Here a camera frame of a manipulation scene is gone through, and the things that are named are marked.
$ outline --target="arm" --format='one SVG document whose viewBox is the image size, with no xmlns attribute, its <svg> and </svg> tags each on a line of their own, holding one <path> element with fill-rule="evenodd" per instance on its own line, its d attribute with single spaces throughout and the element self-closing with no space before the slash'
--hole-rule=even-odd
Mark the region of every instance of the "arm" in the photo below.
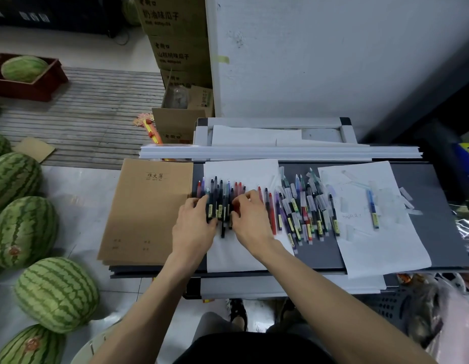
<svg viewBox="0 0 469 364">
<path fill-rule="evenodd" d="M 187 281 L 213 244 L 216 219 L 206 223 L 208 196 L 190 198 L 180 207 L 172 229 L 172 253 L 139 301 L 118 323 L 91 364 L 155 362 Z"/>
<path fill-rule="evenodd" d="M 435 364 L 388 321 L 287 252 L 273 237 L 256 191 L 234 203 L 241 213 L 232 213 L 238 240 L 276 278 L 337 362 Z"/>
</svg>

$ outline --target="wooden slatted mat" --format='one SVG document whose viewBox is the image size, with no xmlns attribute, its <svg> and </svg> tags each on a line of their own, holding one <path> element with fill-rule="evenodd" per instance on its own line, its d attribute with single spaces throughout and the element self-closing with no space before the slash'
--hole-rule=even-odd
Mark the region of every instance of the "wooden slatted mat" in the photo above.
<svg viewBox="0 0 469 364">
<path fill-rule="evenodd" d="M 120 169 L 151 143 L 132 124 L 160 107 L 164 84 L 159 73 L 63 67 L 69 84 L 50 102 L 0 97 L 0 133 L 13 146 L 32 136 L 56 147 L 43 165 Z"/>
</svg>

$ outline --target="brown notebook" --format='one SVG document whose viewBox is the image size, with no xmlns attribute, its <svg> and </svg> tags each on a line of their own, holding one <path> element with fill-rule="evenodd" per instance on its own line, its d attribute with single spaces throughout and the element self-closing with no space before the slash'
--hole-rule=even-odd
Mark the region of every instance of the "brown notebook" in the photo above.
<svg viewBox="0 0 469 364">
<path fill-rule="evenodd" d="M 192 163 L 125 159 L 98 259 L 164 264 L 172 227 L 192 190 Z"/>
</svg>

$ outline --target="left hand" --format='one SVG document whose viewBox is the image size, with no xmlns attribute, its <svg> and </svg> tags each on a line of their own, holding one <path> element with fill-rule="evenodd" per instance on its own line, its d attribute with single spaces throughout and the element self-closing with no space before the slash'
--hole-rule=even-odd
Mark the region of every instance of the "left hand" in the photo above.
<svg viewBox="0 0 469 364">
<path fill-rule="evenodd" d="M 218 220 L 206 222 L 206 203 L 209 196 L 189 198 L 179 208 L 177 222 L 172 228 L 172 255 L 194 272 L 213 244 Z"/>
</svg>

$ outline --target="hand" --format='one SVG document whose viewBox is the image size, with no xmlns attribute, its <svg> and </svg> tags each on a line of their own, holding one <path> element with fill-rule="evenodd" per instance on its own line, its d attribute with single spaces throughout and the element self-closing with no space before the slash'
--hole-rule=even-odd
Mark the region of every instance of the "hand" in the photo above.
<svg viewBox="0 0 469 364">
<path fill-rule="evenodd" d="M 260 260 L 267 248 L 282 246 L 273 236 L 265 205 L 258 192 L 251 190 L 233 200 L 233 205 L 240 206 L 240 214 L 231 212 L 233 230 L 239 242 Z"/>
<path fill-rule="evenodd" d="M 217 219 L 206 222 L 206 202 L 209 196 L 201 199 L 189 198 L 179 208 L 177 222 L 172 228 L 172 255 L 179 263 L 194 272 L 202 257 L 213 244 Z"/>
</svg>

